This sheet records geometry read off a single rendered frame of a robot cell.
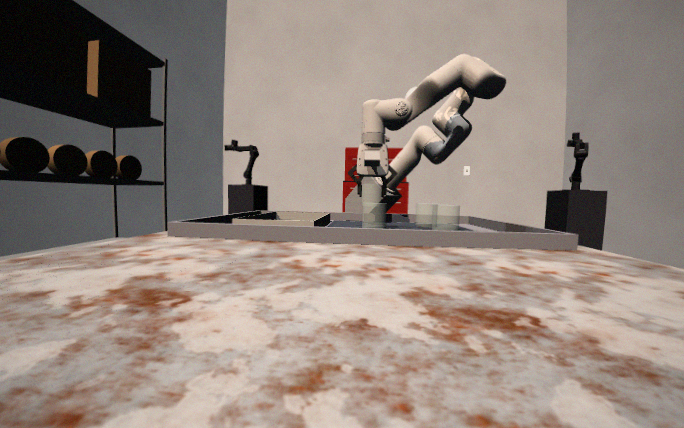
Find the clear glass jar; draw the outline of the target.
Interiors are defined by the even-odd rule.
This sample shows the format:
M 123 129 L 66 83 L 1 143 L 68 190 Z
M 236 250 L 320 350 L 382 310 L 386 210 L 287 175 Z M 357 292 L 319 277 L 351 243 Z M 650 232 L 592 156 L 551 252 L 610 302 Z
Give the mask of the clear glass jar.
M 382 184 L 362 184 L 363 203 L 382 203 Z
M 438 204 L 419 204 L 419 203 L 416 203 L 415 226 L 432 227 L 433 205 L 438 205 Z
M 363 203 L 362 228 L 386 229 L 387 203 Z
M 433 205 L 432 230 L 459 231 L 460 206 Z

